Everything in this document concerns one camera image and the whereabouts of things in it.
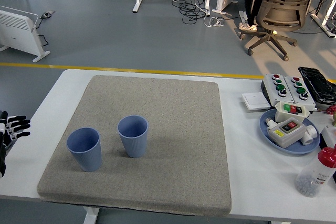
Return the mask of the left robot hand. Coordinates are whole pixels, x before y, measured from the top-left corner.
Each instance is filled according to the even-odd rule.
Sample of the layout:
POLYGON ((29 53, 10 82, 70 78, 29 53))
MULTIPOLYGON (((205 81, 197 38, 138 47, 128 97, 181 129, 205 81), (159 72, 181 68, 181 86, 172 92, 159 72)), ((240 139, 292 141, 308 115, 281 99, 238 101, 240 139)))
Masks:
POLYGON ((20 137, 29 136, 30 120, 24 115, 8 116, 7 111, 1 112, 1 177, 5 175, 6 151, 20 137))

